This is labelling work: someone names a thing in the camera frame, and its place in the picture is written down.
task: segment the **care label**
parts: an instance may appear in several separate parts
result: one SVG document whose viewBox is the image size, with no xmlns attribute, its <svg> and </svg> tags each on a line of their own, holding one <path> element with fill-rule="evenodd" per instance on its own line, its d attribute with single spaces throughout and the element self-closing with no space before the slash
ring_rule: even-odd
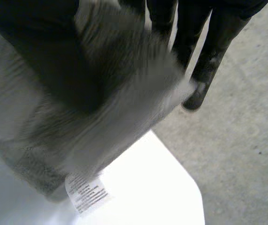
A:
<svg viewBox="0 0 268 225">
<path fill-rule="evenodd" d="M 81 175 L 71 174 L 65 179 L 65 188 L 81 217 L 102 207 L 112 199 L 99 177 L 87 182 Z"/>
</svg>

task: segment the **towel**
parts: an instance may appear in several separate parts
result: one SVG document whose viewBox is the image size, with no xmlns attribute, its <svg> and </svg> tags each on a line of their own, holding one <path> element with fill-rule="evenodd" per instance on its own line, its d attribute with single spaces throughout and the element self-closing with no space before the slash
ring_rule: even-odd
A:
<svg viewBox="0 0 268 225">
<path fill-rule="evenodd" d="M 0 158 L 50 201 L 67 197 L 62 189 L 69 173 L 94 177 L 195 88 L 164 41 L 145 30 L 132 10 L 84 0 L 74 22 L 103 87 L 93 113 L 46 89 L 0 34 Z"/>
</svg>

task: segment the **gloved hand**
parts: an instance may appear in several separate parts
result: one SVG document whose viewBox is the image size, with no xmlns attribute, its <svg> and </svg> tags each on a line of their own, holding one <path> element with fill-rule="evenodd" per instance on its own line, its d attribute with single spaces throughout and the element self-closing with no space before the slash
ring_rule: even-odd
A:
<svg viewBox="0 0 268 225">
<path fill-rule="evenodd" d="M 93 113 L 103 101 L 74 25 L 79 0 L 0 0 L 0 34 L 59 101 Z"/>
</svg>

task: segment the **concrete floor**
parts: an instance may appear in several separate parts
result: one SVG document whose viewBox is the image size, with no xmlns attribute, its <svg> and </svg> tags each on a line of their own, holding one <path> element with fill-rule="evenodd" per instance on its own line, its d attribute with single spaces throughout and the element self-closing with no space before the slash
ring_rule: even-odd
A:
<svg viewBox="0 0 268 225">
<path fill-rule="evenodd" d="M 202 108 L 178 107 L 154 131 L 199 185 L 208 225 L 268 225 L 268 5 L 232 42 Z"/>
</svg>

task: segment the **white care label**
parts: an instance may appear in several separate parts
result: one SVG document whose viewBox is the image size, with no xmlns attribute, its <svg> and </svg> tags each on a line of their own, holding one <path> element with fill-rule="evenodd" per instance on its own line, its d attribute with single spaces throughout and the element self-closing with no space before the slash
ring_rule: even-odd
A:
<svg viewBox="0 0 268 225">
<path fill-rule="evenodd" d="M 97 210 L 112 199 L 99 177 L 87 182 L 81 175 L 71 174 L 65 179 L 65 188 L 81 217 Z"/>
</svg>

